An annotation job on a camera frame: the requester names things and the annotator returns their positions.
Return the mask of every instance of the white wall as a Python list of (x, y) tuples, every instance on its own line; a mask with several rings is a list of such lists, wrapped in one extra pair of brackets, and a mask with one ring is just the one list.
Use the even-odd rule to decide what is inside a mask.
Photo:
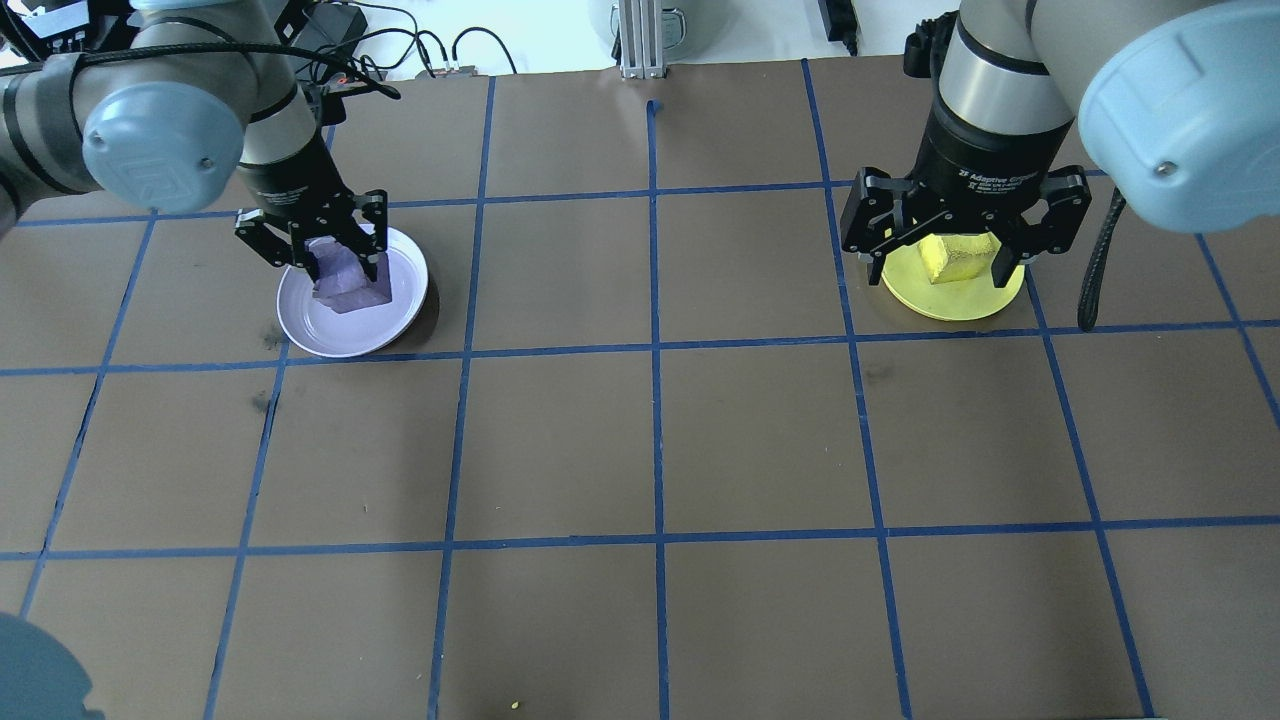
[[(863, 26), (860, 51), (890, 55), (902, 51), (902, 40), (923, 18), (954, 10), (960, 0), (855, 0)], [(609, 47), (593, 27), (608, 17), (612, 0), (389, 0), (412, 12), (424, 29), (431, 29), (451, 45), (463, 28), (480, 24), (502, 36), (522, 73), (548, 73), (607, 68), (613, 64)], [(685, 63), (735, 63), (845, 55), (840, 42), (827, 42), (817, 0), (667, 0), (687, 5), (691, 19), (700, 6), (714, 17), (713, 28), (703, 28), (714, 42)], [(371, 28), (407, 27), (398, 13), (366, 10)], [(692, 27), (692, 32), (699, 32)], [(404, 37), (379, 37), (362, 51), (389, 63), (407, 45)], [(439, 64), (433, 51), (433, 63)], [(507, 61), (492, 38), (467, 36), (458, 46), (463, 64), (481, 73), (507, 73)], [(393, 77), (413, 77), (412, 69)]]

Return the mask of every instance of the black cable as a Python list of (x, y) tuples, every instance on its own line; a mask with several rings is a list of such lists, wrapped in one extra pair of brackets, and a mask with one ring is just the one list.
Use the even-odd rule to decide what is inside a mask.
[[(394, 70), (396, 68), (403, 65), (406, 60), (408, 60), (410, 53), (412, 53), (413, 50), (417, 50), (419, 59), (422, 60), (422, 67), (426, 69), (426, 73), (434, 78), (435, 73), (431, 70), (431, 58), (430, 58), (430, 54), (426, 51), (426, 46), (422, 45), (421, 37), (420, 37), (422, 33), (429, 33), (429, 32), (430, 31), (419, 31), (419, 33), (415, 35), (415, 33), (412, 33), (412, 32), (410, 32), (410, 31), (407, 31), (404, 28), (387, 27), (387, 28), (383, 28), (383, 29), (376, 29), (374, 32), (362, 35), (360, 37), (353, 37), (353, 38), (351, 38), (351, 40), (348, 40), (346, 42), (339, 42), (337, 45), (324, 45), (324, 46), (320, 47), (320, 51), (332, 53), (334, 50), (342, 50), (343, 47), (355, 46), (355, 45), (358, 45), (358, 44), (364, 42), (365, 40), (369, 40), (371, 37), (378, 37), (378, 36), (381, 36), (381, 35), (407, 35), (407, 36), (412, 37), (413, 40), (410, 44), (410, 46), (404, 49), (404, 53), (401, 54), (401, 56), (399, 56), (398, 60), (396, 60), (390, 65), (379, 65), (369, 55), (361, 55), (360, 61), (361, 61), (362, 69), (365, 69), (365, 72), (369, 72), (369, 68), (371, 67), (375, 70)], [(314, 65), (314, 63), (307, 63), (306, 65), (298, 68), (298, 72), (301, 73), (302, 70), (305, 70), (307, 68), (311, 68), (311, 70), (312, 70), (311, 72), (311, 82), (312, 83), (317, 83), (319, 78), (315, 77), (315, 72), (314, 72), (315, 70), (315, 65)]]
[(434, 32), (431, 32), (429, 29), (420, 29), (420, 31), (417, 31), (417, 35), (419, 35), (419, 37), (421, 37), (421, 36), (425, 35), (425, 36), (430, 37), (431, 40), (434, 40), (435, 44), (440, 46), (440, 59), (444, 60), (444, 61), (449, 60), (449, 54), (444, 50), (444, 41), (440, 40), (439, 35), (435, 35)]
[(0, 12), (0, 35), (9, 41), (14, 51), (22, 55), (23, 59), (32, 61), (41, 61), (52, 55), (52, 50), (40, 42), (36, 33), (27, 27), (27, 23), (22, 20), (18, 13), (13, 12), (13, 8), (4, 4), (3, 0), (0, 0), (0, 6), (4, 10)]
[[(429, 29), (421, 29), (421, 27), (417, 23), (417, 15), (415, 15), (413, 13), (406, 10), (404, 8), (394, 8), (392, 5), (379, 5), (376, 3), (364, 3), (361, 0), (316, 0), (316, 4), (320, 4), (320, 3), (328, 3), (330, 5), (353, 5), (356, 8), (369, 8), (369, 9), (374, 9), (374, 10), (390, 10), (393, 13), (399, 13), (399, 14), (407, 17), (410, 19), (410, 22), (413, 23), (413, 32), (412, 32), (413, 45), (410, 46), (410, 50), (412, 50), (415, 46), (417, 47), (419, 58), (422, 60), (422, 68), (426, 70), (426, 74), (430, 76), (430, 77), (433, 77), (433, 78), (435, 77), (435, 73), (431, 72), (431, 61), (430, 61), (429, 54), (426, 53), (426, 47), (422, 45), (421, 36), (422, 35), (428, 35), (428, 36), (430, 36), (430, 37), (433, 37), (435, 40), (435, 44), (440, 46), (440, 60), (442, 61), (448, 61), (448, 59), (449, 59), (449, 54), (444, 51), (444, 42), (439, 38), (439, 36), (436, 36), (434, 32), (431, 32)], [(408, 56), (408, 50), (406, 50), (404, 55), (401, 55), (401, 59), (394, 65), (384, 67), (381, 69), (394, 69), (394, 68), (398, 68), (404, 61), (404, 59), (407, 56)]]
[(1111, 206), (1107, 208), (1107, 217), (1102, 220), (1102, 229), (1098, 231), (1098, 242), (1093, 246), (1093, 255), (1089, 256), (1089, 265), (1084, 270), (1084, 282), (1080, 284), (1080, 304), (1075, 310), (1075, 324), (1083, 332), (1092, 332), (1098, 322), (1098, 306), (1102, 302), (1102, 274), (1107, 269), (1107, 255), (1111, 252), (1111, 236), (1116, 232), (1116, 223), (1124, 213), (1128, 202), (1120, 188), (1111, 193)]
[[(348, 74), (353, 76), (356, 79), (369, 85), (375, 91), (390, 97), (392, 100), (399, 100), (401, 94), (394, 87), (383, 85), (381, 82), (374, 79), (362, 69), (347, 63), (337, 55), (326, 55), (324, 53), (315, 53), (312, 50), (303, 50), (301, 47), (287, 47), (284, 45), (270, 45), (265, 42), (193, 42), (187, 45), (152, 45), (148, 47), (131, 47), (128, 50), (113, 50), (110, 53), (95, 53), (92, 55), (86, 55), (82, 60), (81, 67), (90, 68), (93, 65), (104, 65), (106, 63), (122, 63), (127, 60), (145, 60), (148, 58), (164, 58), (169, 55), (201, 55), (210, 53), (259, 53), (264, 55), (293, 55), (294, 58), (303, 58), (307, 60), (315, 60), (319, 63), (328, 63), (329, 65), (342, 68)], [(33, 72), (29, 65), (20, 65), (23, 72)]]
[(488, 35), (489, 37), (497, 40), (498, 41), (498, 47), (502, 47), (502, 54), (507, 56), (507, 61), (511, 64), (511, 74), (513, 74), (513, 76), (518, 76), (520, 74), (520, 70), (516, 69), (516, 61), (511, 59), (511, 51), (507, 50), (507, 44), (503, 42), (500, 37), (498, 37), (498, 33), (495, 33), (494, 31), (492, 31), (492, 29), (489, 29), (486, 27), (480, 27), (480, 26), (468, 27), (467, 29), (460, 32), (458, 36), (453, 38), (453, 61), (454, 63), (458, 61), (458, 41), (462, 40), (463, 37), (466, 37), (467, 33), (471, 33), (471, 32), (483, 32), (483, 33)]

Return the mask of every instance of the black strap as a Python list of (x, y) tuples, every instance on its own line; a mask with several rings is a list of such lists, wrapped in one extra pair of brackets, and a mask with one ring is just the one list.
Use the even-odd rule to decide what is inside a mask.
[(13, 143), (14, 150), (18, 151), (18, 156), (27, 165), (27, 169), (32, 172), (40, 182), (47, 184), (49, 187), (56, 190), (63, 195), (83, 195), (76, 188), (67, 187), (65, 184), (54, 179), (49, 174), (49, 170), (40, 164), (36, 159), (36, 154), (31, 151), (31, 146), (27, 145), (27, 138), (22, 136), (22, 127), (18, 122), (18, 88), (22, 87), (22, 82), (29, 76), (18, 76), (4, 88), (4, 124), (5, 131), (9, 133), (9, 142)]
[(977, 37), (969, 33), (969, 28), (964, 27), (964, 18), (956, 23), (960, 27), (960, 40), (964, 41), (965, 47), (968, 47), (974, 55), (982, 58), (983, 60), (996, 65), (997, 68), (1004, 68), (1006, 70), (1012, 70), (1015, 73), (1021, 73), (1024, 76), (1047, 76), (1048, 68), (1044, 63), (1034, 63), (1032, 60), (1021, 60), (1019, 58), (1010, 58), (1002, 53), (996, 53), (991, 47), (987, 47), (978, 41)]
[(40, 136), (45, 150), (60, 170), (73, 176), (82, 187), (95, 187), (93, 177), (84, 167), (81, 133), (76, 120), (76, 106), (72, 100), (72, 87), (76, 73), (79, 72), (83, 54), (51, 55), (45, 60), (45, 69), (36, 79), (36, 105), (40, 110)]

